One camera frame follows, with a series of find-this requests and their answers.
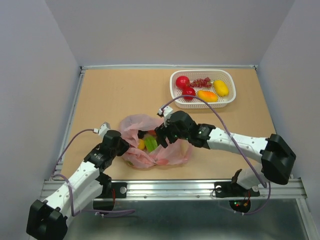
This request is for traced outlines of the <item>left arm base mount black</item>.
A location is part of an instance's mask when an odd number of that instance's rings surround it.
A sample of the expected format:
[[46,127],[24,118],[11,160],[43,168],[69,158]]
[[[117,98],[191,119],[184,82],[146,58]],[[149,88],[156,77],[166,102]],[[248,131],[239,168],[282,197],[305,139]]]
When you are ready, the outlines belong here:
[[125,199],[127,197],[128,184],[126,182],[110,182],[103,185],[102,192],[96,199]]

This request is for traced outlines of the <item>green starfruit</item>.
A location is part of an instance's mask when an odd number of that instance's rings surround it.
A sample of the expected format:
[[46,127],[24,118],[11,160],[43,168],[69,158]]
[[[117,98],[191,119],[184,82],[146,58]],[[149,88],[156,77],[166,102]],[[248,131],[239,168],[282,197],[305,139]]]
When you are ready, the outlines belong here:
[[148,136],[144,139],[144,144],[149,153],[154,151],[158,147],[158,143],[155,137]]

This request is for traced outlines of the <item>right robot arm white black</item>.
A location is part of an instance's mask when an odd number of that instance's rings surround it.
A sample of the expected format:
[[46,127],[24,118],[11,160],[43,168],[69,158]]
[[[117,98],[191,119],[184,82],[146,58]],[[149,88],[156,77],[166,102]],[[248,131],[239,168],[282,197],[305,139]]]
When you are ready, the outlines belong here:
[[159,110],[163,123],[155,128],[159,144],[167,148],[185,140],[196,148],[221,150],[241,155],[247,169],[238,170],[231,179],[230,189],[242,195],[253,186],[268,182],[286,185],[296,160],[296,154],[278,134],[252,137],[231,133],[214,125],[197,124],[184,111]]

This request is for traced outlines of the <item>pink plastic bag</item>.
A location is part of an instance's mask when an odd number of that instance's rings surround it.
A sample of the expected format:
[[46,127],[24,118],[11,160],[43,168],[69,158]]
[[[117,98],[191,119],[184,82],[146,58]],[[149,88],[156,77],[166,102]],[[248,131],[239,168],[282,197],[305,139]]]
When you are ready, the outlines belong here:
[[123,160],[134,168],[147,169],[153,166],[181,165],[191,158],[193,146],[181,139],[164,148],[161,145],[151,152],[139,149],[138,131],[153,131],[163,120],[146,114],[129,115],[119,123],[121,137],[130,144],[122,155]]

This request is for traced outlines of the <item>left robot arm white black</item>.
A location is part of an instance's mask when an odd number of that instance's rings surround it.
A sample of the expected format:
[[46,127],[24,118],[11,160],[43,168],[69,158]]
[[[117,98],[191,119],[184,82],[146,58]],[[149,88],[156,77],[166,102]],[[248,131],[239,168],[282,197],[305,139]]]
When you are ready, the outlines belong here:
[[97,196],[111,193],[111,179],[104,174],[115,157],[130,145],[117,130],[107,129],[102,142],[94,147],[69,178],[45,200],[30,206],[26,233],[37,240],[62,240],[73,219]]

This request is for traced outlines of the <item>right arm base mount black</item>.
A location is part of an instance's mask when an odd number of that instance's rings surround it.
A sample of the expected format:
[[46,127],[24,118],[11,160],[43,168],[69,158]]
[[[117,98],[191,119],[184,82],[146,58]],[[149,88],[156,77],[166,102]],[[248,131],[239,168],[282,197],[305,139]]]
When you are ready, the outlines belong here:
[[231,198],[231,197],[259,197],[260,191],[254,191],[253,188],[245,189],[237,183],[240,173],[243,170],[239,169],[229,181],[216,181],[211,192],[212,197],[216,198]]

